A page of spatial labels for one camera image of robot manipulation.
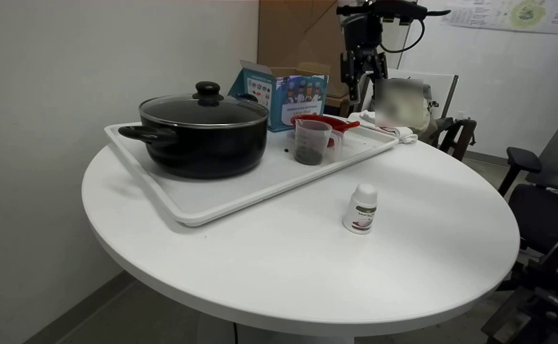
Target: pot handle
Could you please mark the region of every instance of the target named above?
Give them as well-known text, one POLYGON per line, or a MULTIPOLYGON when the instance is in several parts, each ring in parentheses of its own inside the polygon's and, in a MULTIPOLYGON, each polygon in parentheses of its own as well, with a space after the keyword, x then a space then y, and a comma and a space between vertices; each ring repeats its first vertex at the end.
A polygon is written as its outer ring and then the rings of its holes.
POLYGON ((141 139, 149 144, 176 142, 178 141, 176 131, 170 127, 120 125, 119 133, 132 137, 132 139, 141 139))

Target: gray floor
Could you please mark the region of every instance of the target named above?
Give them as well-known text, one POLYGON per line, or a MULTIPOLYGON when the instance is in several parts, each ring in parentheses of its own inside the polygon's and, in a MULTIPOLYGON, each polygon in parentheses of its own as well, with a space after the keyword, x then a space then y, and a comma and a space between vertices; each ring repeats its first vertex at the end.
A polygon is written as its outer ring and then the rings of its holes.
MULTIPOLYGON (((464 162, 495 186, 506 173, 506 163, 487 156, 466 156, 464 162)), ((357 337, 357 344, 484 344, 480 326, 508 292, 491 292, 470 311, 447 322, 394 335, 357 337)), ((199 313, 191 311, 141 282, 134 282, 61 344, 191 344, 199 313)))

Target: blue box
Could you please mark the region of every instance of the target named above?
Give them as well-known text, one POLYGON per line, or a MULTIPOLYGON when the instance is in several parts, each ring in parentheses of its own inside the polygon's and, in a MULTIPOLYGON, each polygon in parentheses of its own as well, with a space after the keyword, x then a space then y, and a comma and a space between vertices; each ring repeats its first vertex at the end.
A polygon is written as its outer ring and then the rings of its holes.
POLYGON ((300 62, 298 66, 264 66, 243 60, 241 72, 229 95, 250 93, 270 108, 268 127, 285 131, 292 127, 292 116, 323 112, 329 87, 329 66, 300 62))

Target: table top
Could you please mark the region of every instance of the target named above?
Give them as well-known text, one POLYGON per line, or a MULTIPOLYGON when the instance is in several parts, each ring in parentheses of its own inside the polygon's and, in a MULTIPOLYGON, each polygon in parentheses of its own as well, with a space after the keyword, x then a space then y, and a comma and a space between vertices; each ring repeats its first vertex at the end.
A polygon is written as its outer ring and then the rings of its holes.
POLYGON ((82 198, 134 276, 199 311, 298 334, 388 334, 445 320, 493 290, 518 253, 505 198, 453 156, 399 144, 205 227, 163 219, 111 146, 82 198), (342 227, 357 183, 378 188, 371 232, 342 227))

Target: red object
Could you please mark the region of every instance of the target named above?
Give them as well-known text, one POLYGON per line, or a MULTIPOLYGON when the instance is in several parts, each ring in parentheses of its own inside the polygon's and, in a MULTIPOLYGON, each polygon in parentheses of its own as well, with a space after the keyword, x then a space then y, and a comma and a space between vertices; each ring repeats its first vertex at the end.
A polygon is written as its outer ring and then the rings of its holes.
POLYGON ((346 131, 350 127, 356 127, 359 125, 359 121, 344 121, 340 118, 333 118, 333 116, 323 116, 323 114, 296 114, 292 116, 292 123, 296 123, 298 118, 304 118, 304 120, 317 120, 317 121, 327 121, 333 125, 333 129, 336 131, 346 131))

